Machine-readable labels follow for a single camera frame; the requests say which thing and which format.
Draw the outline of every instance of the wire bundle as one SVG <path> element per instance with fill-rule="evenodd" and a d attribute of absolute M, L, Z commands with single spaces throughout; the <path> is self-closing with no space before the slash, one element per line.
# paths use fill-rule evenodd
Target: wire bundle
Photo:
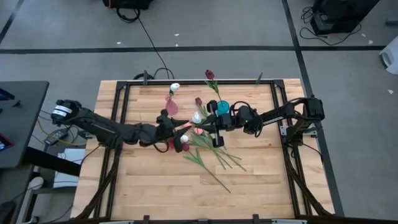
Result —
<path fill-rule="evenodd" d="M 314 13 L 312 11 L 313 7 L 305 7 L 302 12 L 303 14 L 301 15 L 301 20 L 303 20 L 304 24 L 308 24 L 309 22 L 311 22 L 311 19 L 314 17 Z M 328 36 L 324 36 L 324 35 L 316 35 L 314 32 L 312 32 L 310 29 L 308 29 L 307 27 L 303 27 L 300 29 L 300 36 L 301 38 L 305 39 L 305 40 L 320 40 L 323 43 L 327 44 L 327 46 L 334 46 L 334 45 L 338 45 L 343 43 L 348 37 L 350 37 L 353 34 L 358 33 L 361 29 L 362 29 L 362 25 L 358 24 L 359 29 L 357 31 L 352 31 L 351 33 L 349 33 L 343 40 L 336 42 L 334 44 L 331 44 L 327 41 L 325 41 L 324 39 L 327 39 Z M 314 37 L 304 37 L 302 32 L 303 30 L 307 30 L 309 31 L 309 33 L 311 33 Z"/>

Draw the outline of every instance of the table leg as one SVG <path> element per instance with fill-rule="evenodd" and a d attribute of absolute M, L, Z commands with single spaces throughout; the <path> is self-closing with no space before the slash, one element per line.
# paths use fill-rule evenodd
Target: table leg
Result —
<path fill-rule="evenodd" d="M 58 158 L 46 152 L 28 147 L 25 152 L 24 162 L 35 166 L 52 169 L 64 174 L 79 176 L 80 165 L 66 159 Z"/>

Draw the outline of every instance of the pink vase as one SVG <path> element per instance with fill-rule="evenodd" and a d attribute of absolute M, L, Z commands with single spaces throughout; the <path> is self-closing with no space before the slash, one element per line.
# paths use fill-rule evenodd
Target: pink vase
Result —
<path fill-rule="evenodd" d="M 177 104 L 172 100 L 172 97 L 170 95 L 167 95 L 165 97 L 166 99 L 166 110 L 169 113 L 169 115 L 176 115 L 178 113 L 178 106 Z"/>

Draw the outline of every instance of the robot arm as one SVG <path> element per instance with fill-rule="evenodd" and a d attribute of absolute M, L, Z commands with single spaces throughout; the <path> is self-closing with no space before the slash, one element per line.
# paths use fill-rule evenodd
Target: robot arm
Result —
<path fill-rule="evenodd" d="M 81 107 L 79 102 L 72 100 L 58 100 L 51 114 L 53 124 L 78 126 L 94 134 L 100 144 L 110 148 L 115 148 L 120 141 L 126 144 L 139 142 L 140 146 L 147 147 L 173 138 L 175 150 L 180 152 L 182 151 L 180 138 L 189 127 L 178 131 L 175 128 L 187 123 L 188 120 L 170 119 L 167 116 L 167 111 L 162 110 L 156 119 L 158 126 L 142 123 L 119 124 Z"/>
<path fill-rule="evenodd" d="M 245 105 L 236 110 L 235 106 L 238 103 L 243 103 Z M 295 107 L 299 104 L 303 104 L 303 114 L 295 110 Z M 220 130 L 232 131 L 236 128 L 243 128 L 243 132 L 254 134 L 255 137 L 258 137 L 263 126 L 287 118 L 296 119 L 297 122 L 286 129 L 287 134 L 284 138 L 284 143 L 300 145 L 302 143 L 303 133 L 308 127 L 313 123 L 325 119 L 322 101 L 315 97 L 297 98 L 279 108 L 263 114 L 258 114 L 256 109 L 251 108 L 249 104 L 243 101 L 238 101 L 233 104 L 228 114 L 217 116 L 217 103 L 214 100 L 207 104 L 207 110 L 211 115 L 207 117 L 198 128 L 202 128 L 210 134 L 215 134 L 213 140 L 214 147 L 221 147 L 224 145 L 223 137 L 220 136 Z"/>

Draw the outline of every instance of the wooden table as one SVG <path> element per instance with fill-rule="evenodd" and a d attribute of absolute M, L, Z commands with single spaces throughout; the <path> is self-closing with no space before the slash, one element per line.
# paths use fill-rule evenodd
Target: wooden table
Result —
<path fill-rule="evenodd" d="M 116 82 L 101 82 L 95 113 L 111 117 Z M 288 100 L 303 96 L 299 79 L 285 79 L 284 83 Z M 270 89 L 264 85 L 220 85 L 223 100 L 230 103 L 246 101 L 259 113 L 274 109 Z M 167 85 L 131 88 L 126 123 L 155 124 L 165 106 L 164 97 L 168 91 Z M 196 111 L 194 99 L 198 96 L 204 103 L 218 98 L 206 85 L 182 85 L 174 96 L 179 107 L 174 118 L 190 119 Z M 120 120 L 120 115 L 119 106 L 116 121 Z M 221 135 L 228 153 L 240 157 L 240 163 L 247 172 L 238 166 L 224 170 L 212 152 L 205 149 L 200 149 L 200 152 L 207 168 L 231 193 L 205 169 L 184 159 L 187 152 L 177 154 L 170 150 L 161 154 L 153 147 L 125 144 L 119 163 L 112 220 L 142 220 L 144 215 L 150 215 L 151 220 L 250 219 L 253 214 L 259 214 L 260 218 L 293 218 L 278 125 L 264 126 L 258 138 L 243 133 L 243 130 L 223 131 Z M 304 143 L 317 149 L 314 138 L 305 136 Z M 96 145 L 96 140 L 88 141 L 86 154 Z M 333 213 L 319 154 L 305 146 L 299 147 L 299 151 L 308 188 Z M 71 217 L 78 215 L 96 192 L 103 155 L 103 149 L 99 149 L 85 160 Z M 304 213 L 301 191 L 297 186 L 296 189 L 300 211 Z M 101 215 L 104 215 L 108 193 L 104 195 Z"/>

